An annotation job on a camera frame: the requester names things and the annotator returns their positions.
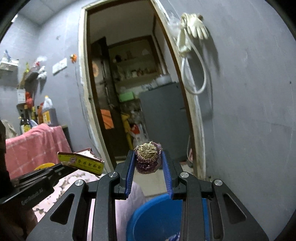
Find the yellow paper carton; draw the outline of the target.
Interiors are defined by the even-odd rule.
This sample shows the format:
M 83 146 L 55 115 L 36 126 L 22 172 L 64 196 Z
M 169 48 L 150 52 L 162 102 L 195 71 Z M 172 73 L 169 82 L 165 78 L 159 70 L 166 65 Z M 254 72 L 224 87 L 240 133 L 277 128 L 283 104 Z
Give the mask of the yellow paper carton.
M 104 161 L 96 157 L 91 148 L 79 152 L 58 152 L 59 162 L 68 167 L 76 168 L 85 172 L 100 176 L 104 171 Z

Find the blue white wrapper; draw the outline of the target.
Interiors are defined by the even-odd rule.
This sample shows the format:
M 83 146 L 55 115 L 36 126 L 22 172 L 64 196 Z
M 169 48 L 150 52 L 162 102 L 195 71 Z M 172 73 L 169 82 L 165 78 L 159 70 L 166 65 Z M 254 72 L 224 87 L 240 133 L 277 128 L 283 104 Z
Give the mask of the blue white wrapper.
M 179 240 L 180 240 L 180 232 L 165 239 L 165 241 L 179 241 Z

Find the yellow bowl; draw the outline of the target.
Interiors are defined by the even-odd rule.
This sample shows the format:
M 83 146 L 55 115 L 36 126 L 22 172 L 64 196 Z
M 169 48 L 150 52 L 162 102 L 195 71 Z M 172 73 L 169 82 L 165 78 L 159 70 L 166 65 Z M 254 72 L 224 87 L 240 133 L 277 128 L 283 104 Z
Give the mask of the yellow bowl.
M 45 169 L 45 168 L 49 168 L 49 167 L 53 167 L 55 164 L 54 163 L 44 163 L 41 164 L 39 166 L 37 166 L 34 170 L 41 170 L 41 169 Z

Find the pink floral table cloth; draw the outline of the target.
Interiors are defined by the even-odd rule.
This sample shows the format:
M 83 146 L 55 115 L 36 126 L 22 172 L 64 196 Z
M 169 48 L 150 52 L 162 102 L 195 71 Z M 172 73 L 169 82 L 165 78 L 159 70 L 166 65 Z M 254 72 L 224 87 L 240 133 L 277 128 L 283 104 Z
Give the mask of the pink floral table cloth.
M 146 202 L 137 183 L 118 199 L 119 176 L 73 183 L 29 234 L 28 240 L 127 240 L 133 213 Z

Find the pink checked towel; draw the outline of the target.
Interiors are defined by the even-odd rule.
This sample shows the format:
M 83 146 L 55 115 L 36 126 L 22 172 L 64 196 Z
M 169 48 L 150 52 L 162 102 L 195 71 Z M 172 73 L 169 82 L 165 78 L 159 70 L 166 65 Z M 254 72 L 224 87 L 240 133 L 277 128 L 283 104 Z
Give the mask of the pink checked towel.
M 71 152 L 61 126 L 38 125 L 6 140 L 6 167 L 14 179 L 45 163 L 57 164 L 58 152 Z

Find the blue plastic bucket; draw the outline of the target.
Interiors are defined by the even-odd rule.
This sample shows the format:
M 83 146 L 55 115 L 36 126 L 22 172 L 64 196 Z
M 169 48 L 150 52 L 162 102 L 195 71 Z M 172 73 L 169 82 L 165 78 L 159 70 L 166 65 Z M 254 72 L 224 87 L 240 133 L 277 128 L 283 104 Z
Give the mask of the blue plastic bucket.
M 168 194 L 157 196 L 140 206 L 126 228 L 126 240 L 165 240 L 180 232 L 183 201 Z

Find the dark sauce bottle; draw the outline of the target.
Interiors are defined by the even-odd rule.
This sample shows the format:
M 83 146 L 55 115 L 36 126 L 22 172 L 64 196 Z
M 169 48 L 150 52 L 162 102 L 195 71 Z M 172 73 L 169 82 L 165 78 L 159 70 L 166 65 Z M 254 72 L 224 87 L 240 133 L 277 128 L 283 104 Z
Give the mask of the dark sauce bottle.
M 22 134 L 31 130 L 28 106 L 26 104 L 24 105 L 23 110 L 21 110 L 20 128 Z

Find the beige dish rag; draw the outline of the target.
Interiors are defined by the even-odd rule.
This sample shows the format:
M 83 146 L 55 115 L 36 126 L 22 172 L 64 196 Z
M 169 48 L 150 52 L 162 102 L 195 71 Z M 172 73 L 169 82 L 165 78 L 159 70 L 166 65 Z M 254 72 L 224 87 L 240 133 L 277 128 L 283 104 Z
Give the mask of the beige dish rag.
M 6 140 L 18 136 L 15 128 L 8 120 L 1 120 L 1 122 L 3 123 L 6 130 Z

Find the large oil jug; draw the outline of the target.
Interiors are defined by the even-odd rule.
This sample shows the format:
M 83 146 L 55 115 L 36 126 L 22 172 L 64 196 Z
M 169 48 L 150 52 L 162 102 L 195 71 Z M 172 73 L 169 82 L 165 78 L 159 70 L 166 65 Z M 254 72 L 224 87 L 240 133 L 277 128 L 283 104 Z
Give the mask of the large oil jug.
M 58 126 L 56 109 L 53 107 L 52 100 L 46 95 L 42 107 L 43 123 L 48 126 Z

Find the red white sack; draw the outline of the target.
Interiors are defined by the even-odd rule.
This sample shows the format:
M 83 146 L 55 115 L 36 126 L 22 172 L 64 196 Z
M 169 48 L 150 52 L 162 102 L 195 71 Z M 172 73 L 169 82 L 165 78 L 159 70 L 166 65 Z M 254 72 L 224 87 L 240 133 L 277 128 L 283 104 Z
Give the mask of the red white sack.
M 148 141 L 141 124 L 134 124 L 129 133 L 133 137 L 133 148 Z

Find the grey refrigerator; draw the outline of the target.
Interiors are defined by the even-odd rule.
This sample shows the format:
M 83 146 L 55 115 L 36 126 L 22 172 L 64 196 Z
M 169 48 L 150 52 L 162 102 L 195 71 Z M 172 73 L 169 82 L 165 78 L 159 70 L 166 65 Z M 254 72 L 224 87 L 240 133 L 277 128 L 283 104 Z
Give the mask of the grey refrigerator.
M 189 123 L 179 83 L 139 95 L 149 139 L 161 144 L 175 161 L 186 161 Z

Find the green plastic basin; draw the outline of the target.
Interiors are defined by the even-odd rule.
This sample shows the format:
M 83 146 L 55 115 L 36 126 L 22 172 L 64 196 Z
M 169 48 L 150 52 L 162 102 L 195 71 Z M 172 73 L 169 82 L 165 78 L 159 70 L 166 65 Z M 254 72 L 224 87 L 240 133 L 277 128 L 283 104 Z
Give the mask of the green plastic basin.
M 130 101 L 134 99 L 134 93 L 132 91 L 121 93 L 118 98 L 120 102 Z

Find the metal pot on refrigerator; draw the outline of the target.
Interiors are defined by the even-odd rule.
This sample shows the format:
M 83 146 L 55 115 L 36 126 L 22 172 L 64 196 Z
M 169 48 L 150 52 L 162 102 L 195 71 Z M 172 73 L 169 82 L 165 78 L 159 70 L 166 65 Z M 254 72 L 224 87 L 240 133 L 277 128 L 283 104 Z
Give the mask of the metal pot on refrigerator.
M 155 78 L 157 86 L 163 86 L 172 83 L 170 74 L 162 74 Z

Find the cream rubber gloves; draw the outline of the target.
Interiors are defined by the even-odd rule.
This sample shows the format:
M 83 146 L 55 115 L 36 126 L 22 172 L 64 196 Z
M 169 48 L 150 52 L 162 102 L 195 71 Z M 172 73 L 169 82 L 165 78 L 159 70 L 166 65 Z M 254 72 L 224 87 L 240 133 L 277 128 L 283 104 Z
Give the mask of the cream rubber gloves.
M 201 14 L 183 13 L 180 19 L 179 33 L 177 36 L 177 49 L 180 56 L 185 57 L 193 48 L 193 40 L 206 40 L 209 37 L 208 30 L 203 23 Z

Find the wall shelf with packets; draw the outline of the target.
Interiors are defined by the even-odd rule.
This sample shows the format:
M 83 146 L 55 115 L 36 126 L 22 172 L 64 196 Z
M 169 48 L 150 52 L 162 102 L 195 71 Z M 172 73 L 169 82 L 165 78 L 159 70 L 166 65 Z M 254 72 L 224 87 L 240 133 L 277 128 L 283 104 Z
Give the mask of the wall shelf with packets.
M 25 71 L 23 72 L 22 79 L 17 89 L 25 89 L 26 83 L 30 83 L 38 78 L 43 78 L 46 75 L 45 62 L 47 59 L 46 56 L 39 56 L 32 66 L 29 62 L 26 62 Z

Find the white wall switch plate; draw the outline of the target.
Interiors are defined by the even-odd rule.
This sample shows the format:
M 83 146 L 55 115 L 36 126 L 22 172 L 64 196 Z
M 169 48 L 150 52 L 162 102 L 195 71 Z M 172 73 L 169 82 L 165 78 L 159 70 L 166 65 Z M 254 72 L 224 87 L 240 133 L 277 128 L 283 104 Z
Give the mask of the white wall switch plate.
M 56 75 L 65 68 L 67 68 L 67 58 L 62 59 L 52 66 L 52 74 Z

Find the white wall basket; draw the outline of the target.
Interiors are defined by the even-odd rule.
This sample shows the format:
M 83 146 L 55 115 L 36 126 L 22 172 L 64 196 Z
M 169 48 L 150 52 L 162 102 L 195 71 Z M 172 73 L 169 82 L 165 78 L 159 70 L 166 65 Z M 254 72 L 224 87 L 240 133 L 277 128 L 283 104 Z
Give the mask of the white wall basket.
M 4 55 L 1 58 L 0 69 L 13 72 L 13 71 L 17 70 L 18 65 L 19 65 L 19 60 L 13 59 L 9 55 L 8 51 L 5 50 Z

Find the orange wall hook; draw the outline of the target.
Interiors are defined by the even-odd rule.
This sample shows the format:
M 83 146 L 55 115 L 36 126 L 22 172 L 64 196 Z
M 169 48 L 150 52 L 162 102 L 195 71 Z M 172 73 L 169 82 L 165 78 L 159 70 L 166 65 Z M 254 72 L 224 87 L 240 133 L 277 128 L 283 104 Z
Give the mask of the orange wall hook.
M 77 62 L 77 55 L 76 54 L 71 54 L 70 59 L 71 59 L 72 63 L 76 63 Z

